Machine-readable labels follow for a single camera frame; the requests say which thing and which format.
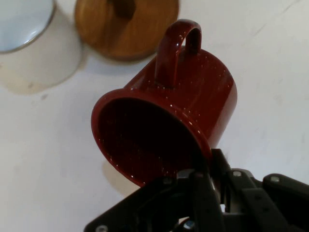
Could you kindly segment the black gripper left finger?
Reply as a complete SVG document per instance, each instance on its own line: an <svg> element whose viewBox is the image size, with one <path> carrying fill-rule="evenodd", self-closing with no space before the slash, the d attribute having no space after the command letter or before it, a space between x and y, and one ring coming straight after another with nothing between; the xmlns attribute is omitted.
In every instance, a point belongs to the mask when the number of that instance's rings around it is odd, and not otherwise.
<svg viewBox="0 0 309 232"><path fill-rule="evenodd" d="M189 171L184 178L162 177L135 191L89 222L86 232L225 231L223 214L206 172Z"/></svg>

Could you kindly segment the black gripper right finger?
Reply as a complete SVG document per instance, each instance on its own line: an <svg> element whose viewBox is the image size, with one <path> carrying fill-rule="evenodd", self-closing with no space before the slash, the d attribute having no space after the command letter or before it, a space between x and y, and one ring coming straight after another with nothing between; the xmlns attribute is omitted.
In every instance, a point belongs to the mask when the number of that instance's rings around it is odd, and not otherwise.
<svg viewBox="0 0 309 232"><path fill-rule="evenodd" d="M307 232L309 186L282 174L255 179L232 169L220 149L212 149L211 176L225 206L226 228L252 232Z"/></svg>

